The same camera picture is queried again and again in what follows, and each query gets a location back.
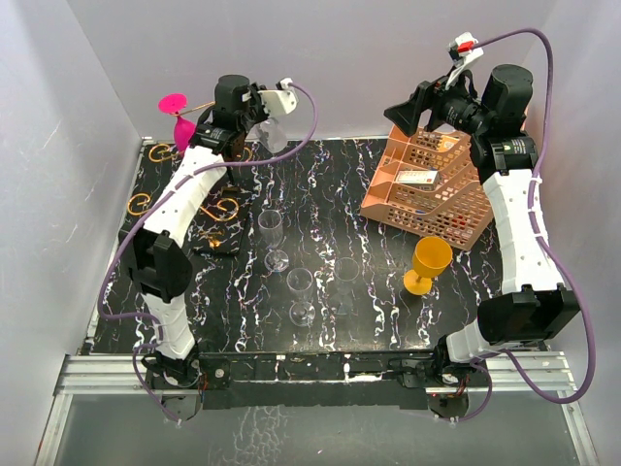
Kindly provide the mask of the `pink plastic wine glass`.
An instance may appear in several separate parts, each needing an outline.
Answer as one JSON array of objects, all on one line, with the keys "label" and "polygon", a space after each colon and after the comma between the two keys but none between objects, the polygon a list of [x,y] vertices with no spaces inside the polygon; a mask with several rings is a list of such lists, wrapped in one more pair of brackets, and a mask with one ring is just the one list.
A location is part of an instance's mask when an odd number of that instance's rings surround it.
[{"label": "pink plastic wine glass", "polygon": [[185,152],[195,131],[195,124],[181,115],[186,106],[187,98],[181,93],[166,95],[158,103],[161,113],[176,118],[173,136],[178,152]]}]

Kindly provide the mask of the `orange plastic wine glass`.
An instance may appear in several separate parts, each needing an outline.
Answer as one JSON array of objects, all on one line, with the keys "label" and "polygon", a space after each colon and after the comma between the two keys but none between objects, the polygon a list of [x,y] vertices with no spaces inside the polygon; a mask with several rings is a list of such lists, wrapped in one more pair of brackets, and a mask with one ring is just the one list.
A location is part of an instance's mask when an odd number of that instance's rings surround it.
[{"label": "orange plastic wine glass", "polygon": [[451,263],[450,244],[437,236],[421,238],[414,249],[412,268],[404,275],[404,287],[413,295],[422,296],[431,291],[434,279]]}]

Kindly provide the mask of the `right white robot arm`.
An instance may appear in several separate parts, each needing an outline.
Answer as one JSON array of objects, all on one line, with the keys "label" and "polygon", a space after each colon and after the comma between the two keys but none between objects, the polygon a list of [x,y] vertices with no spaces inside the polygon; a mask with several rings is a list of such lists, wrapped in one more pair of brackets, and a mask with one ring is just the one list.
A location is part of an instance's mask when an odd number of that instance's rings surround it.
[{"label": "right white robot arm", "polygon": [[499,296],[482,302],[474,322],[441,338],[444,353],[432,365],[434,377],[453,385],[464,378],[467,362],[482,355],[555,337],[578,313],[572,290],[540,246],[546,233],[539,189],[533,176],[538,162],[535,141],[522,129],[533,95],[533,76],[512,64],[496,66],[483,93],[471,72],[452,83],[447,76],[418,85],[409,99],[384,115],[411,136],[423,112],[433,131],[448,124],[471,138],[471,161],[494,216],[503,265]]}]

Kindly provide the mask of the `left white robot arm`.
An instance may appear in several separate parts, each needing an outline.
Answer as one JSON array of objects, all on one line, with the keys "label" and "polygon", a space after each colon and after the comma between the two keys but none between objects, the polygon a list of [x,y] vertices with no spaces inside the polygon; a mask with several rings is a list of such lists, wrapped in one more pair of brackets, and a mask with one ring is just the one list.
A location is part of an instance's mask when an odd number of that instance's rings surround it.
[{"label": "left white robot arm", "polygon": [[130,278],[154,317],[157,351],[170,359],[166,374],[180,387],[195,384],[201,372],[198,360],[189,356],[195,339],[184,293],[193,272],[182,250],[185,235],[207,195],[228,172],[220,164],[239,156],[250,129],[268,119],[266,90],[242,75],[218,80],[214,105],[176,139],[182,162],[128,246]]}]

